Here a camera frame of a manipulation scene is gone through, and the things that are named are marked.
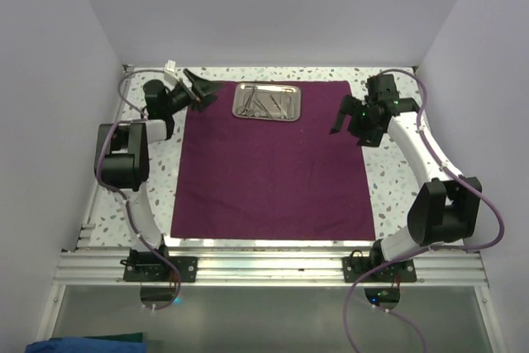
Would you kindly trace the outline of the purple surgical cloth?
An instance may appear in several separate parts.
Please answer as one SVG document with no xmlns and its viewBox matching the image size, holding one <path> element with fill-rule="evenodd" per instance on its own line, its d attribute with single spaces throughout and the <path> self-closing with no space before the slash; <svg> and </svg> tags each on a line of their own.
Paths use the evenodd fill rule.
<svg viewBox="0 0 529 353">
<path fill-rule="evenodd" d="M 186 116 L 171 236 L 373 240 L 363 152 L 350 134 L 331 134 L 350 85 L 301 83 L 295 122 L 235 117 L 235 88 L 225 83 Z"/>
</svg>

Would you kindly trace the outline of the steel scissors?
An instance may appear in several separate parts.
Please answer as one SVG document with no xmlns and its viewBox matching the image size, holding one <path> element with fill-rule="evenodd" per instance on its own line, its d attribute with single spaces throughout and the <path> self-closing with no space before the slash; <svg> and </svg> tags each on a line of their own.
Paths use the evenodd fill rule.
<svg viewBox="0 0 529 353">
<path fill-rule="evenodd" d="M 248 95 L 245 97 L 243 104 L 236 109 L 236 115 L 240 117 L 252 117 L 254 111 L 250 108 L 255 95 L 256 86 L 252 86 Z"/>
</svg>

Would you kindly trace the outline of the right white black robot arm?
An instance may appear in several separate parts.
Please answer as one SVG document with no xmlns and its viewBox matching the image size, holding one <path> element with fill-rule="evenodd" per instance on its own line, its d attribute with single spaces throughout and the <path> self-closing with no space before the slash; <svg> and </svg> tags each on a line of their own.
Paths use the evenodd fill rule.
<svg viewBox="0 0 529 353">
<path fill-rule="evenodd" d="M 387 280 L 398 270 L 396 259 L 424 247 L 453 243 L 474 234 L 482 185 L 466 178 L 450 161 L 422 121 L 414 98 L 401 97 L 392 72 L 368 78 L 367 94 L 343 97 L 331 133 L 345 127 L 364 147 L 378 147 L 384 135 L 402 151 L 419 185 L 407 213 L 407 225 L 376 241 L 369 253 L 368 270 Z"/>
</svg>

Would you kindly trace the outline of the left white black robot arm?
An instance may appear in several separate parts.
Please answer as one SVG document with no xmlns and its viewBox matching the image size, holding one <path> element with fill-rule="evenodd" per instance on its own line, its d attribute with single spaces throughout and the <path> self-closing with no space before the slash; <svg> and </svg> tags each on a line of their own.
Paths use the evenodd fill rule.
<svg viewBox="0 0 529 353">
<path fill-rule="evenodd" d="M 142 267 L 156 281 L 169 276 L 172 261 L 147 193 L 149 145 L 173 136 L 175 114 L 184 109 L 204 112 L 222 89 L 221 83 L 204 79 L 189 69 L 184 69 L 183 75 L 187 83 L 171 70 L 165 70 L 162 79 L 146 81 L 142 86 L 145 106 L 139 110 L 140 117 L 100 125 L 94 157 L 98 184 L 121 200 L 126 214 L 131 248 L 124 265 L 133 270 Z"/>
</svg>

